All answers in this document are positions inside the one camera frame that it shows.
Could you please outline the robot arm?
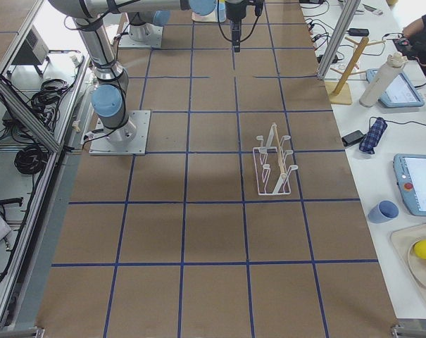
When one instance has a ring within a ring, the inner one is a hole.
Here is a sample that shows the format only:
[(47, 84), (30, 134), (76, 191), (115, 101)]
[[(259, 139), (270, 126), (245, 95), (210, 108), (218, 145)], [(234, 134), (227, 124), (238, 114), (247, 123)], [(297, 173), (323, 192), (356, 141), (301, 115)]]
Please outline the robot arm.
[(145, 11), (127, 13), (129, 36), (136, 42), (147, 42), (156, 36), (160, 27), (170, 19), (170, 11)]
[(92, 94), (92, 106), (103, 125), (100, 137), (85, 141), (105, 139), (110, 144), (123, 146), (131, 142), (137, 126), (131, 121), (126, 108), (129, 77), (118, 61), (104, 26), (104, 17), (110, 13), (135, 14), (133, 25), (164, 25), (171, 11), (192, 11), (208, 15), (218, 10), (217, 1), (51, 1), (60, 13), (73, 19), (74, 30), (82, 41), (94, 64), (94, 74), (99, 86)]

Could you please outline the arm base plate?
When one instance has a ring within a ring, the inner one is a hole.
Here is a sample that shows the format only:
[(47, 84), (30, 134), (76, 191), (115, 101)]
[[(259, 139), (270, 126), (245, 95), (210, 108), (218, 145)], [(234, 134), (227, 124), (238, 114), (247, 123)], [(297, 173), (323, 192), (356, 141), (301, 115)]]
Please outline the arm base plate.
[(90, 142), (92, 156), (124, 156), (146, 153), (151, 111), (128, 111), (129, 119), (124, 127), (106, 137), (104, 132)]
[(163, 38), (163, 27), (150, 23), (136, 26), (130, 25), (119, 42), (120, 49), (160, 49)]

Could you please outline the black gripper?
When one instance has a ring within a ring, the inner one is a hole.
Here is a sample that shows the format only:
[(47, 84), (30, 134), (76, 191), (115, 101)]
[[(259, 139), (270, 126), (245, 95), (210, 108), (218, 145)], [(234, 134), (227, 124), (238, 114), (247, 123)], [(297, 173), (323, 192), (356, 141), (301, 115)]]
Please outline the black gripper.
[(238, 53), (241, 49), (242, 22), (246, 17), (247, 0), (225, 0), (226, 17), (231, 21), (232, 49)]

